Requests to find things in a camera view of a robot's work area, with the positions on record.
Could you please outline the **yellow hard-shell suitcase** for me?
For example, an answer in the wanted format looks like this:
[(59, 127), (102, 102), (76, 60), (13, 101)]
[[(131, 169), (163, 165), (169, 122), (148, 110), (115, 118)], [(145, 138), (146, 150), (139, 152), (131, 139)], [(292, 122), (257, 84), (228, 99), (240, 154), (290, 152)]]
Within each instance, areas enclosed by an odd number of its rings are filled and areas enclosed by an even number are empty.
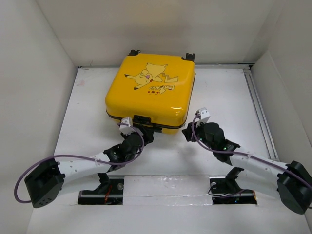
[(132, 118), (156, 132), (176, 133), (186, 123), (195, 82), (195, 54), (146, 54), (131, 50), (105, 97), (115, 120)]

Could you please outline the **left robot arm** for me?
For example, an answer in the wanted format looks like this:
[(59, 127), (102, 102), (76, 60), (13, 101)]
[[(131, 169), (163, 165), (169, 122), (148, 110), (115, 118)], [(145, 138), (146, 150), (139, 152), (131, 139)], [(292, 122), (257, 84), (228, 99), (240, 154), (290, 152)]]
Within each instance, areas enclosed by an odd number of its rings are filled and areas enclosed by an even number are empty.
[(97, 175), (92, 188), (97, 193), (109, 191), (107, 173), (123, 168), (136, 160), (144, 147), (154, 140), (151, 128), (136, 126), (131, 133), (123, 134), (123, 142), (92, 156), (68, 155), (69, 161), (57, 161), (56, 156), (37, 162), (27, 170), (24, 182), (33, 208), (41, 208), (58, 195), (70, 192), (79, 179)]

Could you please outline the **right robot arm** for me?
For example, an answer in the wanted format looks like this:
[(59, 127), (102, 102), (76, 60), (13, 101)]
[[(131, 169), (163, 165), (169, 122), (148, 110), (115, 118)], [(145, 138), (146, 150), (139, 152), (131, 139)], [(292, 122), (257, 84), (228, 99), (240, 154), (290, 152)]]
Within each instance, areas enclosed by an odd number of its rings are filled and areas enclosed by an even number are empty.
[(312, 202), (312, 177), (297, 161), (283, 163), (242, 151), (224, 136), (217, 123), (192, 123), (182, 130), (188, 142), (197, 142), (217, 160), (232, 166), (225, 186), (231, 194), (254, 190), (279, 199), (294, 213), (303, 215)]

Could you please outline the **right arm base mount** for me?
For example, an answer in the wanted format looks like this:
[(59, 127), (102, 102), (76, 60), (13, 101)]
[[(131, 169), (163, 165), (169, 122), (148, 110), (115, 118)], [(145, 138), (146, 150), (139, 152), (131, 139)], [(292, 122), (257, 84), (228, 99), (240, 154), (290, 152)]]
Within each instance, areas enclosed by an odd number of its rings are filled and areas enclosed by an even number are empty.
[(212, 197), (213, 205), (257, 205), (255, 192), (241, 189), (236, 182), (241, 171), (243, 169), (234, 167), (227, 175), (209, 176), (210, 188), (208, 195)]

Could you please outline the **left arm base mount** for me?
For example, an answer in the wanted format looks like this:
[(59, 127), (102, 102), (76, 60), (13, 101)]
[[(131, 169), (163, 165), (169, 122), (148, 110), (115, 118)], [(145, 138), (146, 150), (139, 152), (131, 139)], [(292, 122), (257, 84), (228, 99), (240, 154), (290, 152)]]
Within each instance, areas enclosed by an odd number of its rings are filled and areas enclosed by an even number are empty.
[(124, 175), (97, 174), (99, 185), (93, 190), (82, 190), (78, 195), (79, 205), (122, 205)]

